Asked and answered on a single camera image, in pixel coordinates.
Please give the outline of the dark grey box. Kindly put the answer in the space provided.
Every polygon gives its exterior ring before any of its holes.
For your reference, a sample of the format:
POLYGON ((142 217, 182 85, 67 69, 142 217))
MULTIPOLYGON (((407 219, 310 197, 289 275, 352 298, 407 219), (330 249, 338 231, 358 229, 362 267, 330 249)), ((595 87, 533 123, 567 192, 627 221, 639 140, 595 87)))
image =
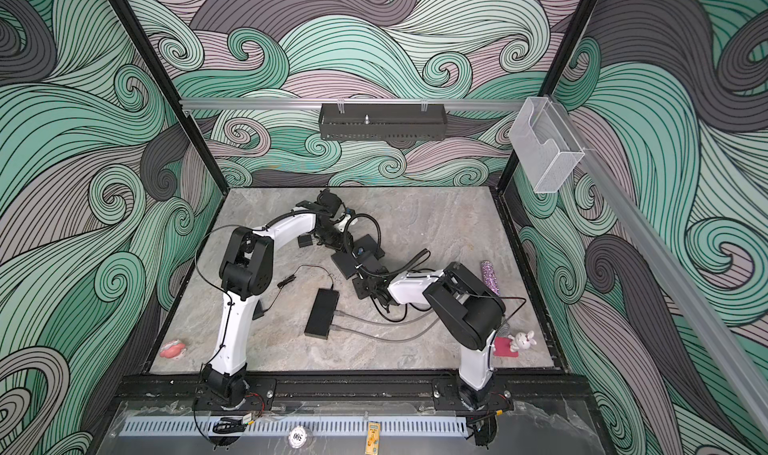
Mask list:
POLYGON ((343 278, 350 279, 358 273, 360 265, 369 271, 379 270, 382 267, 379 260, 384 255, 385 251, 368 234, 354 241, 352 253, 338 251, 331 256, 331 260, 343 278))

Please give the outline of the black network switch box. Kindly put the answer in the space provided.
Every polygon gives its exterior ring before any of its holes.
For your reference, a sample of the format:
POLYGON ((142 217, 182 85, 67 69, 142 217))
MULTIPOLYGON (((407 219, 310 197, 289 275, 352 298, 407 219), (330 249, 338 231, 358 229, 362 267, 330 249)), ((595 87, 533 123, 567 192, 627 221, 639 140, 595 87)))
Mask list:
POLYGON ((304 329, 309 337, 326 340, 329 336, 340 294, 333 289, 319 289, 304 329))

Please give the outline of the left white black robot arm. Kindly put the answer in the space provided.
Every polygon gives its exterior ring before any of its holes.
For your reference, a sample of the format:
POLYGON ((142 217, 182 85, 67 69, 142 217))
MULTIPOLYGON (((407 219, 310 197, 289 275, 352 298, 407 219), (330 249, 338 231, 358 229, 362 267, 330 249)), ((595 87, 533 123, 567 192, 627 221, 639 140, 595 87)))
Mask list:
POLYGON ((303 236, 339 250, 350 240, 344 227, 354 214, 326 188, 259 227, 233 228, 218 270, 221 322, 213 354, 201 368, 207 392, 224 409, 242 406, 249 392, 246 344, 254 315, 263 313, 261 295, 272 283, 275 252, 303 236))

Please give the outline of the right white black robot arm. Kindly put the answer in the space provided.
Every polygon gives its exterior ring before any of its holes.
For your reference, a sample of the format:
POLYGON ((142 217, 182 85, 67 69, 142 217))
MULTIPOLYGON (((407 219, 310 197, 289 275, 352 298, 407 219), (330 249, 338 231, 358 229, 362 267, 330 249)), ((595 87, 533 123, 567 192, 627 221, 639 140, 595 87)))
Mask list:
POLYGON ((387 269, 380 263, 381 228, 369 214, 347 214, 338 227, 356 292, 372 299, 382 311, 392 305, 432 311, 460 345, 460 400, 471 410, 486 407, 494 375, 492 349, 506 320, 505 300, 459 262, 421 270, 421 263, 431 256, 427 248, 401 267, 387 269))

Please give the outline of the glitter purple microphone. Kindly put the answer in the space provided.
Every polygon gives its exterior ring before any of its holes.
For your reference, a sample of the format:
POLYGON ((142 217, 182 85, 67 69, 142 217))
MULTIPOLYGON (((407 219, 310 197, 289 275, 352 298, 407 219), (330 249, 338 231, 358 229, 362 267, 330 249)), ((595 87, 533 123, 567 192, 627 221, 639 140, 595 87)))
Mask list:
POLYGON ((498 279, 493 264, 483 260, 480 264, 484 284, 496 295, 499 294, 498 279))

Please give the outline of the pink toy with bunny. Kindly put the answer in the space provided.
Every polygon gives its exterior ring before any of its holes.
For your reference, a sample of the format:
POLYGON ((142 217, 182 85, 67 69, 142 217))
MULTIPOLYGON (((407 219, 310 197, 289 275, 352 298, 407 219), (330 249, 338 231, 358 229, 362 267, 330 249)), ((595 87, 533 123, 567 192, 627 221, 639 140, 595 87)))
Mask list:
POLYGON ((536 344, 534 331, 497 336, 494 339, 493 354, 502 358, 517 358, 521 351, 529 350, 536 344))

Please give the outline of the yellow label tag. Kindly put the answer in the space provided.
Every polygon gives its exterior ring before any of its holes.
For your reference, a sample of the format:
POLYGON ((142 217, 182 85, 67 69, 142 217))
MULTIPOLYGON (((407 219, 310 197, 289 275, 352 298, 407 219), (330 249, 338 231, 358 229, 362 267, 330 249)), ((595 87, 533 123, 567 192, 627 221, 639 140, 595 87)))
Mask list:
POLYGON ((365 454, 378 455, 380 445, 381 424, 379 422, 369 421, 367 424, 365 454))

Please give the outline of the round white sticker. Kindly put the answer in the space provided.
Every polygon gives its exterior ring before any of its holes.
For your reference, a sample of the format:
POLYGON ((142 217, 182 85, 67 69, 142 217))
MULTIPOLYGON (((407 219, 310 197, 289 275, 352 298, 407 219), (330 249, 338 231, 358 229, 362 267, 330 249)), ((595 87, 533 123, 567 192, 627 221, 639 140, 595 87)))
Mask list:
POLYGON ((304 447, 310 439, 310 433, 304 426, 294 427, 287 436, 287 441, 292 449, 304 447))

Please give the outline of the pink toy left side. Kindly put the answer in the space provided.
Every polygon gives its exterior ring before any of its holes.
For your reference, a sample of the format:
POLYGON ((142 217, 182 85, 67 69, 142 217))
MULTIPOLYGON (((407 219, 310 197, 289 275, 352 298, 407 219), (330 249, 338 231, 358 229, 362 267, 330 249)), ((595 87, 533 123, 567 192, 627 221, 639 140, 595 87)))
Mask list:
POLYGON ((164 359, 176 359, 182 356, 186 352, 186 349, 187 347, 184 342, 174 340, 163 345, 158 352, 158 356, 164 359))

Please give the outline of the black perforated wall tray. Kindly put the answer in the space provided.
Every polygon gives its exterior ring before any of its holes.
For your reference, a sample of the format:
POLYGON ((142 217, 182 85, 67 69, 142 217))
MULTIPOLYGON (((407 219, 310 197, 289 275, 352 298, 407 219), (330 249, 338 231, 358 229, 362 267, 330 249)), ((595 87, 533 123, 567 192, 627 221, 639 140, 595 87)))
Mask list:
POLYGON ((318 124, 330 141, 429 141, 446 136, 448 118, 439 104, 326 103, 318 124))

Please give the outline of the clear acrylic wall holder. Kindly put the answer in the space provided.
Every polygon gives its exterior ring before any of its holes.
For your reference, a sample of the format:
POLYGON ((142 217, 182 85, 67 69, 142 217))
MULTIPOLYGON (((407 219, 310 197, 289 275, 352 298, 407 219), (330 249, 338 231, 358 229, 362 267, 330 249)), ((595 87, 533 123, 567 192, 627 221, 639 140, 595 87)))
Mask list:
POLYGON ((528 97, 508 135, 537 194, 558 192, 584 157, 568 111, 550 97, 528 97))

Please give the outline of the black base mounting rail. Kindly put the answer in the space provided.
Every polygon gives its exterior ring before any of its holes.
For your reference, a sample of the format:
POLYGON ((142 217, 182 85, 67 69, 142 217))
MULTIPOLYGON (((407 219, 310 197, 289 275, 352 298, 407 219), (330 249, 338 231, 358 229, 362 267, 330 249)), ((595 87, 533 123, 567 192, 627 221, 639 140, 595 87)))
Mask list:
POLYGON ((505 410, 517 400, 586 400, 586 378, 548 370, 496 372, 487 388, 472 395, 449 370, 249 372, 226 397, 195 374, 126 376, 116 397, 131 401, 196 400, 205 410, 269 411, 290 403, 412 402, 437 411, 505 410))

